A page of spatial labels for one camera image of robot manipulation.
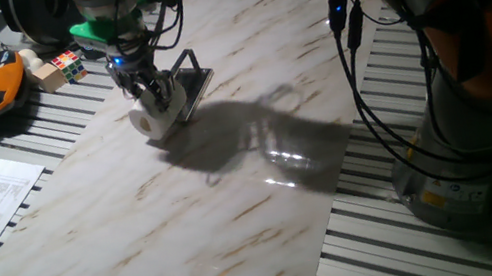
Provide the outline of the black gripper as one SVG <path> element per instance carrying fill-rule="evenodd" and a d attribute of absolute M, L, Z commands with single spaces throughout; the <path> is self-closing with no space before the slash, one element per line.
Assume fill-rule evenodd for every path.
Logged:
<path fill-rule="evenodd" d="M 144 87 L 151 92 L 154 105 L 165 112 L 172 98 L 172 84 L 167 73 L 155 66 L 152 33 L 131 39 L 113 39 L 102 46 L 106 55 L 107 70 L 116 85 L 123 89 L 126 100 L 136 100 L 143 94 Z"/>

